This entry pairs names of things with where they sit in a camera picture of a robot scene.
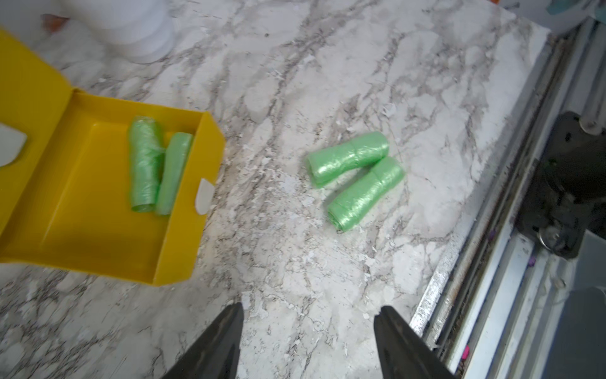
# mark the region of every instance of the yellow box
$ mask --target yellow box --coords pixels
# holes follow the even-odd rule
[[[206,216],[194,201],[215,184],[225,138],[208,112],[74,89],[0,30],[0,122],[27,134],[0,167],[0,262],[40,264],[161,286],[191,276]],[[130,210],[127,129],[157,120],[167,145],[195,134],[173,212]]]

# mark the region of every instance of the rolled plastic bag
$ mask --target rolled plastic bag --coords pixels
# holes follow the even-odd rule
[[[346,171],[380,161],[388,152],[387,138],[380,132],[372,132],[311,153],[307,156],[311,183],[316,188],[324,187]]]
[[[173,210],[192,141],[193,135],[182,132],[175,133],[170,139],[166,149],[164,174],[156,204],[156,214],[158,215],[169,215]]]
[[[164,163],[162,132],[153,118],[137,116],[128,130],[130,205],[135,212],[154,210]]]
[[[404,178],[398,162],[386,156],[328,205],[328,218],[337,229],[350,230],[379,201]]]

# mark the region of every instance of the marble countertop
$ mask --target marble countertop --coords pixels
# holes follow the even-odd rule
[[[192,278],[154,288],[0,266],[0,376],[159,378],[226,305],[238,377],[379,378],[373,316],[410,320],[547,37],[485,0],[174,0],[137,65],[70,21],[33,46],[91,93],[209,110],[227,139]],[[407,177],[359,227],[325,216],[311,151],[378,130]]]

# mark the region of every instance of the white container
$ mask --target white container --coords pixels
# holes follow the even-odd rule
[[[59,0],[101,42],[135,63],[162,59],[175,45],[165,0]]]

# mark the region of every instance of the white cutout tab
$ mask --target white cutout tab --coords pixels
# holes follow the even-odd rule
[[[196,212],[199,215],[205,215],[210,209],[210,204],[213,201],[215,194],[215,186],[210,184],[206,179],[200,180],[198,186],[198,194],[196,195]]]
[[[0,167],[17,158],[27,135],[0,122]]]

